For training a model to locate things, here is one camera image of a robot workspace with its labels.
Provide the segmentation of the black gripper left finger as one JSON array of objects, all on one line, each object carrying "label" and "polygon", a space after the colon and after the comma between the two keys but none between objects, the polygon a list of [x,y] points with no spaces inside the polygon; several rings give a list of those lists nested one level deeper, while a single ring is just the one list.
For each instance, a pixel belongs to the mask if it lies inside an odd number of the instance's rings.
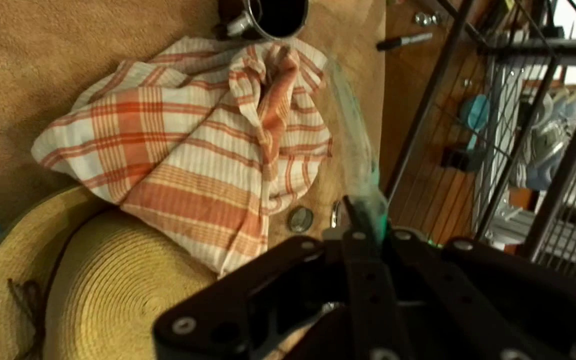
[{"label": "black gripper left finger", "polygon": [[155,360],[261,360],[312,325],[290,360],[368,360],[361,286],[368,239],[293,237],[197,294],[151,328]]}]

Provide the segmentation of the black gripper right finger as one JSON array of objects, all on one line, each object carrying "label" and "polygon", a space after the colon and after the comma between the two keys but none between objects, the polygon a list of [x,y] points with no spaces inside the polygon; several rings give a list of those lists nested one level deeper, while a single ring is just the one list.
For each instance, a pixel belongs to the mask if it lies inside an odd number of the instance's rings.
[{"label": "black gripper right finger", "polygon": [[445,318],[457,360],[576,360],[576,281],[467,239],[388,230],[377,247],[396,292]]}]

